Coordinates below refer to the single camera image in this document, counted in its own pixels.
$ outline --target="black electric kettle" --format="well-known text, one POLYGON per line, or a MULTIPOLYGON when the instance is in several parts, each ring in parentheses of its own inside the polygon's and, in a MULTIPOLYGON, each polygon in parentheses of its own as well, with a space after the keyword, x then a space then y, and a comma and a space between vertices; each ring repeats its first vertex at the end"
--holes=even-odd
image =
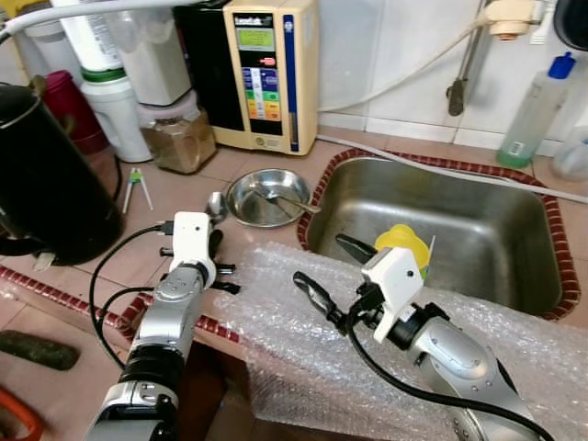
POLYGON ((77 265, 122 233, 111 196, 29 88, 0 84, 0 254, 77 265))
POLYGON ((588 2, 559 0, 553 27, 565 44, 577 51, 588 51, 588 2))

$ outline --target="metal spoon in bowl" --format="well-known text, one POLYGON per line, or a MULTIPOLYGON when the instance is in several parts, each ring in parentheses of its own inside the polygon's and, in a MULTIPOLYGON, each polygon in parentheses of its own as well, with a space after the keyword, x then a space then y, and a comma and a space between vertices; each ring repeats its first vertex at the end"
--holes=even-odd
POLYGON ((268 201, 272 203, 276 203, 277 199, 282 199, 289 202, 296 207, 303 209, 304 211, 308 211, 310 214, 317 214, 321 211, 321 207, 317 207, 316 205, 305 204, 303 202, 299 202, 295 199, 290 199, 285 196, 279 195, 278 193, 268 189, 268 188, 260 188, 261 195, 268 201))

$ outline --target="red container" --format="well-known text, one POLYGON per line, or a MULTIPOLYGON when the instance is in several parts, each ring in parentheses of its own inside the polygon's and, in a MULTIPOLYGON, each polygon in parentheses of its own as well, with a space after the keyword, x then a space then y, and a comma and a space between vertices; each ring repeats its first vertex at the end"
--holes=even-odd
POLYGON ((108 140, 100 128, 92 108, 72 81, 67 71, 52 72, 45 77, 47 90, 43 101, 62 125, 67 128, 73 122, 70 139, 84 154, 101 152, 108 147, 108 140))

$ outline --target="yellow object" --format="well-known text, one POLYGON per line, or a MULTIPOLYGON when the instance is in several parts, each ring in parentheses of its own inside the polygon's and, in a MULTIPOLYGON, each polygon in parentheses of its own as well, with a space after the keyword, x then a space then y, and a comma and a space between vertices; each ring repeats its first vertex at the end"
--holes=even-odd
POLYGON ((0 0, 0 6, 6 11, 9 18, 14 18, 20 9, 28 5, 40 3, 42 0, 0 0))
POLYGON ((384 232, 376 240, 374 247, 381 251, 384 248, 409 248, 413 250, 414 260, 421 270, 423 277, 426 276, 427 267, 429 266, 429 247, 408 225, 399 223, 394 225, 389 231, 384 232))

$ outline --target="power cord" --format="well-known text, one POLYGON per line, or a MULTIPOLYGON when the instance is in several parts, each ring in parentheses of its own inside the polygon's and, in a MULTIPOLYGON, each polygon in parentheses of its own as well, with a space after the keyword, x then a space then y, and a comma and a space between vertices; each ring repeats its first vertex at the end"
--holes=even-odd
MULTIPOLYGON (((126 294, 131 294, 133 292, 143 292, 143 291, 153 291, 155 290, 154 287, 138 287, 138 288, 125 288, 125 289, 121 289, 118 292, 115 292, 112 296, 110 296, 107 300, 107 302, 104 304, 104 306, 102 307, 102 311, 100 312, 100 317, 98 318, 98 331, 100 332, 100 335, 102 337, 102 339, 104 339, 104 342, 106 343, 106 345, 108 345, 108 347, 110 347, 111 351, 108 351, 110 354, 114 353, 114 350, 112 350, 112 346, 110 346, 110 344, 108 343, 106 337, 104 336, 104 320, 107 318, 108 315, 108 309, 110 308, 110 305, 112 305, 112 303, 114 303, 116 300, 118 300, 120 297, 126 295, 126 294)), ((117 364, 119 366, 124 367, 124 363, 120 360, 120 358, 117 356, 117 364)))
POLYGON ((436 404, 443 404, 445 406, 458 407, 461 409, 471 409, 472 411, 485 412, 490 413, 492 415, 500 416, 507 420, 523 425, 527 429, 532 430, 533 432, 541 436, 545 441, 555 441, 553 436, 551 436, 549 432, 546 431, 543 427, 541 427, 534 421, 531 421, 528 418, 519 415, 518 413, 509 411, 507 409, 503 409, 502 407, 494 406, 487 402, 467 400, 458 397, 450 397, 448 395, 429 392, 428 390, 417 389, 411 386, 410 384, 404 383, 403 381, 392 376, 368 354, 366 349, 359 343, 359 340, 357 339, 355 326, 356 323, 359 321, 359 314, 363 311, 361 302, 362 299, 358 300, 349 310, 349 314, 347 315, 347 319, 345 321, 345 329, 347 331, 347 334, 349 335, 351 344, 353 345, 354 349, 359 354, 361 359, 380 378, 384 379, 384 381, 394 386, 395 388, 403 391, 404 393, 412 395, 415 398, 429 402, 434 402, 436 404))
POLYGON ((122 189, 122 168, 120 167, 120 159, 114 155, 114 166, 117 169, 117 186, 112 194, 112 199, 116 202, 119 200, 120 190, 122 189))
POLYGON ((104 267, 104 265, 108 262, 108 260, 110 260, 112 258, 112 256, 117 251, 119 251, 123 246, 125 246, 127 243, 131 242, 133 239, 136 239, 137 237, 143 236, 144 234, 146 234, 148 232, 164 232, 165 234, 167 234, 169 231, 173 231, 173 222, 171 222, 171 221, 167 221, 162 225, 153 225, 152 227, 143 228, 142 230, 138 230, 137 232, 134 232, 129 237, 126 237, 125 239, 123 239, 122 241, 117 243, 102 258, 102 260, 100 261, 100 263, 97 265, 96 269, 94 270, 94 273, 92 273, 92 278, 90 279, 90 289, 89 289, 89 293, 88 293, 88 304, 89 304, 89 310, 90 310, 90 320, 92 321, 92 327, 94 328, 94 332, 96 333, 96 336, 98 337, 98 341, 100 342, 100 344, 104 347, 104 349, 105 349, 105 351, 107 351, 108 355, 114 360, 114 362, 117 365, 119 365, 120 368, 124 368, 124 366, 125 366, 124 363, 122 363, 122 361, 120 361, 119 357, 117 356, 117 353, 114 352, 112 347, 110 347, 107 339, 104 337, 104 335, 101 332, 100 327, 98 326, 98 318, 96 317, 96 300, 95 300, 96 281, 98 280, 98 275, 100 273, 100 270, 104 267))

